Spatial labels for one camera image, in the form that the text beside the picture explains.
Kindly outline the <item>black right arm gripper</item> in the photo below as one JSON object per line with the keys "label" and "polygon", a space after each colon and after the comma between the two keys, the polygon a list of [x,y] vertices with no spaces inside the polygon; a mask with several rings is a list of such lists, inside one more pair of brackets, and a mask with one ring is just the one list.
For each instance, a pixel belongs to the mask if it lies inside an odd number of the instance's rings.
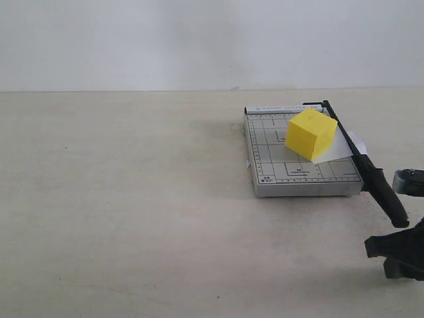
{"label": "black right arm gripper", "polygon": [[[412,168],[397,170],[392,188],[404,195],[424,195],[424,171]],[[423,219],[413,228],[396,233],[371,236],[364,241],[367,257],[384,257],[387,279],[423,281]]]}

